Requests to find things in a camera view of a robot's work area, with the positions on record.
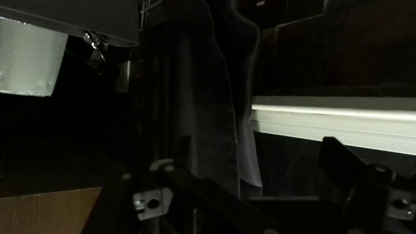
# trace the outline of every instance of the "machine part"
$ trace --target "machine part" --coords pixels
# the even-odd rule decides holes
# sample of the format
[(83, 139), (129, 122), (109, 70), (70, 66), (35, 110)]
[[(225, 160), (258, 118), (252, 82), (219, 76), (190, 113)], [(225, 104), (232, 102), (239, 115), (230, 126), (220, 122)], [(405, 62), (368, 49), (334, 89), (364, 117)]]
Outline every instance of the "machine part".
[(379, 182), (388, 186), (392, 184), (397, 178), (395, 173), (390, 167), (380, 164), (367, 165), (367, 170), (366, 174), (363, 174), (363, 177), (372, 178), (373, 182)]
[(120, 174), (111, 179), (103, 187), (90, 217), (82, 230), (83, 234), (115, 234), (120, 231), (120, 221), (128, 219), (133, 210), (133, 205), (124, 205), (128, 203), (126, 193), (129, 193), (135, 175), (130, 171)]
[(390, 187), (371, 180), (360, 180), (346, 206), (343, 225), (366, 234), (382, 234), (388, 218)]
[(129, 93), (129, 84), (132, 79), (132, 61), (120, 63), (117, 67), (120, 70), (120, 75), (116, 79), (116, 92)]
[(416, 193), (395, 190), (390, 196), (389, 217), (414, 221), (416, 217)]
[(249, 203), (293, 234), (338, 234), (343, 213), (341, 204), (317, 197), (255, 197)]
[(0, 0), (0, 15), (83, 37), (96, 31), (117, 47), (138, 44), (138, 1), (134, 0)]
[(104, 36), (86, 31), (86, 34), (83, 35), (83, 40), (94, 48), (94, 50), (102, 58), (103, 62), (108, 62)]
[(220, 230), (239, 234), (263, 234), (267, 230), (282, 232), (282, 226), (210, 179), (197, 179), (189, 171), (169, 164), (160, 167), (159, 173), (168, 187), (178, 193), (174, 201), (193, 204), (191, 212), (195, 206), (200, 208), (210, 217), (208, 222), (217, 222)]
[(351, 193), (366, 169), (366, 164), (336, 138), (324, 138), (320, 166), (345, 196)]
[(0, 92), (50, 96), (68, 35), (0, 18)]
[(143, 0), (141, 10), (141, 30), (167, 19), (161, 0)]
[(168, 213), (173, 192), (168, 187), (137, 192), (133, 204), (141, 221), (160, 217)]
[(173, 158), (164, 158), (164, 160), (156, 160), (152, 165), (151, 165), (151, 171), (158, 171), (160, 167), (163, 167), (164, 165), (172, 165), (173, 164)]

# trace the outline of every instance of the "bolt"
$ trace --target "bolt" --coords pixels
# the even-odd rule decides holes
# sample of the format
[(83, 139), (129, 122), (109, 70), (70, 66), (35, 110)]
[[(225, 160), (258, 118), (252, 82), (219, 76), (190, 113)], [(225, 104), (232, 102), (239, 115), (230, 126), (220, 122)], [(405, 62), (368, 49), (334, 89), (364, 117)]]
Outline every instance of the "bolt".
[(121, 175), (121, 179), (129, 180), (129, 179), (132, 179), (132, 174), (130, 173), (125, 173), (125, 174)]
[(135, 200), (134, 206), (137, 210), (145, 210), (145, 201), (143, 200)]
[(275, 229), (267, 229), (263, 231), (263, 234), (278, 234), (278, 231)]

